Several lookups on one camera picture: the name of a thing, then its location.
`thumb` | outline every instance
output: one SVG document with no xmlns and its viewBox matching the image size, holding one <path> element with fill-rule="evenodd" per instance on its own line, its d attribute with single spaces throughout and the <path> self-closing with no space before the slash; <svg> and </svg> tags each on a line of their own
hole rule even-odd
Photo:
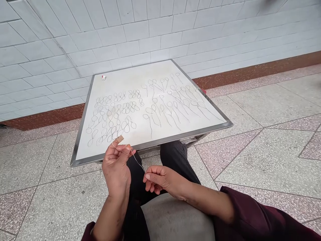
<svg viewBox="0 0 321 241">
<path fill-rule="evenodd" d="M 127 162 L 129 153 L 130 153 L 130 145 L 127 145 L 126 148 L 122 150 L 120 156 L 118 157 L 118 160 L 121 162 Z"/>
<path fill-rule="evenodd" d="M 145 177 L 147 180 L 160 185 L 161 187 L 165 187 L 166 178 L 164 176 L 160 176 L 154 173 L 146 173 Z"/>
</svg>

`board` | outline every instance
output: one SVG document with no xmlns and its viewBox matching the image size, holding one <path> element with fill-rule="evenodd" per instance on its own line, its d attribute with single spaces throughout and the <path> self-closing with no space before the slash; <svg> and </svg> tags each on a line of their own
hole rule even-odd
<svg viewBox="0 0 321 241">
<path fill-rule="evenodd" d="M 101 159 L 120 135 L 148 147 L 228 122 L 172 60 L 102 75 L 93 77 L 72 163 Z"/>
</svg>

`black pants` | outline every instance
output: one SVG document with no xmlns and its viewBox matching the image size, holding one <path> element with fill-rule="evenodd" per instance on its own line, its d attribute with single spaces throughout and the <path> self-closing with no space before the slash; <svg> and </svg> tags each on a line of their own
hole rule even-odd
<svg viewBox="0 0 321 241">
<path fill-rule="evenodd" d="M 138 163 L 142 165 L 141 158 L 137 153 L 135 157 Z M 162 144 L 160 146 L 160 158 L 163 166 L 173 169 L 191 182 L 201 184 L 187 160 L 187 147 L 185 144 L 180 141 Z M 145 217 L 140 206 L 157 195 L 145 191 L 145 183 L 143 183 L 145 172 L 137 164 L 134 157 L 129 158 L 127 166 L 130 169 L 131 185 L 129 203 L 123 225 L 125 240 L 149 240 Z"/>
</svg>

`maroon sleeve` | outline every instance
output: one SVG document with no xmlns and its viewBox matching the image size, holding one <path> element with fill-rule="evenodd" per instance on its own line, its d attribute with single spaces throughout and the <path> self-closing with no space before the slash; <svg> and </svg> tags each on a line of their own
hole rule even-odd
<svg viewBox="0 0 321 241">
<path fill-rule="evenodd" d="M 94 228 L 95 226 L 95 222 L 91 222 L 89 224 L 87 224 L 84 235 L 81 239 L 81 241 L 96 241 L 96 239 L 94 238 L 94 236 L 92 236 L 91 230 Z"/>
<path fill-rule="evenodd" d="M 231 198 L 235 210 L 232 226 L 244 239 L 321 240 L 320 235 L 279 209 L 225 186 L 220 191 Z"/>
</svg>

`metal frame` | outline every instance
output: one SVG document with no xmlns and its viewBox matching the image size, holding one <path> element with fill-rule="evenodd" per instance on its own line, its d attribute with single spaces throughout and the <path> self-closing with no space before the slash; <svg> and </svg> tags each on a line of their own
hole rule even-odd
<svg viewBox="0 0 321 241">
<path fill-rule="evenodd" d="M 222 123 L 222 124 L 218 124 L 218 125 L 215 125 L 215 126 L 210 126 L 210 127 L 198 129 L 198 130 L 191 131 L 191 132 L 178 134 L 178 135 L 171 136 L 171 137 L 162 138 L 162 139 L 155 140 L 155 141 L 142 143 L 142 144 L 133 146 L 134 149 L 141 150 L 141 149 L 145 149 L 145 148 L 159 146 L 160 144 L 171 142 L 171 141 L 180 140 L 180 139 L 183 139 L 183 138 L 197 137 L 197 140 L 192 142 L 194 144 L 197 141 L 199 141 L 200 139 L 204 138 L 210 132 L 218 131 L 218 130 L 229 128 L 229 127 L 233 126 L 233 123 L 226 117 L 226 115 L 224 115 L 224 113 L 195 84 L 195 82 L 175 63 L 175 61 L 170 59 L 170 60 L 163 60 L 163 61 L 158 61 L 158 62 L 164 62 L 164 61 L 172 61 L 176 65 L 176 67 L 186 76 L 186 78 L 188 78 L 188 80 L 195 86 L 195 88 L 197 88 L 200 91 L 200 93 L 210 102 L 210 104 L 220 113 L 220 115 L 226 120 L 226 123 Z M 118 71 L 118 70 L 103 72 L 103 73 L 100 73 L 100 74 L 114 72 L 114 71 Z M 78 148 L 79 148 L 80 137 L 81 137 L 81 133 L 82 133 L 85 117 L 86 117 L 86 111 L 87 111 L 87 106 L 88 106 L 88 102 L 89 102 L 89 98 L 90 98 L 91 89 L 92 89 L 93 82 L 94 82 L 94 77 L 96 75 L 100 75 L 100 74 L 93 75 L 93 77 L 91 79 L 91 83 L 90 83 L 90 87 L 89 87 L 89 90 L 88 90 L 88 95 L 87 95 L 87 100 L 86 100 L 84 112 L 83 112 L 83 115 L 82 115 L 82 118 L 81 118 L 81 122 L 80 122 L 79 130 L 78 130 L 78 134 L 77 134 L 77 138 L 76 138 L 74 151 L 73 151 L 73 155 L 72 155 L 71 162 L 70 162 L 70 166 L 71 167 L 80 166 L 80 165 L 84 165 L 84 164 L 91 163 L 91 162 L 99 162 L 99 161 L 103 160 L 103 158 L 105 156 L 105 154 L 102 153 L 102 154 L 95 155 L 95 156 L 92 156 L 92 157 L 87 157 L 87 158 L 83 158 L 83 159 L 80 159 L 80 160 L 76 160 L 76 155 L 77 155 L 77 151 L 78 151 Z"/>
</svg>

